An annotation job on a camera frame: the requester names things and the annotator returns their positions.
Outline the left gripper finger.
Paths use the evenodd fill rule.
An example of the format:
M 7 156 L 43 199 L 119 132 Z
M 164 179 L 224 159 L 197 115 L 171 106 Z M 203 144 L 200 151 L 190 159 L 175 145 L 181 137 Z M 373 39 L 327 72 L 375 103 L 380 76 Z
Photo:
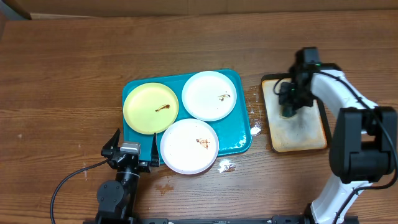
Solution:
M 150 152 L 150 166 L 151 167 L 159 167 L 160 166 L 160 157 L 159 150 L 157 147 L 157 133 L 154 133 L 152 139 L 152 147 Z
M 103 157 L 112 157 L 113 154 L 118 150 L 120 134 L 121 130 L 117 129 L 111 139 L 102 147 L 101 155 Z

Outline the green yellow sponge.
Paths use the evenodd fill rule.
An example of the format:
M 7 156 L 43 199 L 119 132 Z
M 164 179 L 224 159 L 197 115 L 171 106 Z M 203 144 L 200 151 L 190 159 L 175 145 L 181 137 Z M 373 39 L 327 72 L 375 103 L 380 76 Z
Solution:
M 282 106 L 282 116 L 283 117 L 291 118 L 294 115 L 296 115 L 296 113 L 297 112 L 293 109 L 292 106 L 289 106 L 289 105 Z

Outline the yellow plate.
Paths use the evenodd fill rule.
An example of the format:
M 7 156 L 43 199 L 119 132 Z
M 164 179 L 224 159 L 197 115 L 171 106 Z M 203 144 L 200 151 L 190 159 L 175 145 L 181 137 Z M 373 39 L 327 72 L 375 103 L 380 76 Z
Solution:
M 165 131 L 177 119 L 178 111 L 176 94 L 161 83 L 137 86 L 127 95 L 123 104 L 125 122 L 140 134 Z

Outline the white plate with brown stain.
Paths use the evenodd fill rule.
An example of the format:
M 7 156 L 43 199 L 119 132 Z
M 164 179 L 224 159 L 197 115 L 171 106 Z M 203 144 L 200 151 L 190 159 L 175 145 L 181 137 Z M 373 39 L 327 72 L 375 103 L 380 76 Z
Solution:
M 233 82 L 216 71 L 199 72 L 190 77 L 182 90 L 188 113 L 202 121 L 221 120 L 232 112 L 237 101 Z

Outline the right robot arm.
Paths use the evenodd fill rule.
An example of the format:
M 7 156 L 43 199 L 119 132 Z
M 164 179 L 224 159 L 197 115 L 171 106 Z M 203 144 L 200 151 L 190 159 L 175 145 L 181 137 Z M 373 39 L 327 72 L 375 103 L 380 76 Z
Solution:
M 397 111 L 368 100 L 335 63 L 321 62 L 316 47 L 295 54 L 290 82 L 277 96 L 282 116 L 290 118 L 314 100 L 336 116 L 329 163 L 332 176 L 308 208 L 309 223 L 354 223 L 345 213 L 365 190 L 383 190 L 397 182 Z

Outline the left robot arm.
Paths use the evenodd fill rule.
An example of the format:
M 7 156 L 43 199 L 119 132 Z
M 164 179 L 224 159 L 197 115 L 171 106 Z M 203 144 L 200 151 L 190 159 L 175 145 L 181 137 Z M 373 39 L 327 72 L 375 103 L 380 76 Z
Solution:
M 116 170 L 116 177 L 101 184 L 97 191 L 99 206 L 95 223 L 142 223 L 139 215 L 133 212 L 138 183 L 142 173 L 160 166 L 156 133 L 148 161 L 139 158 L 141 145 L 138 142 L 124 142 L 119 146 L 120 134 L 117 130 L 101 150 L 101 155 L 107 158 L 106 163 Z

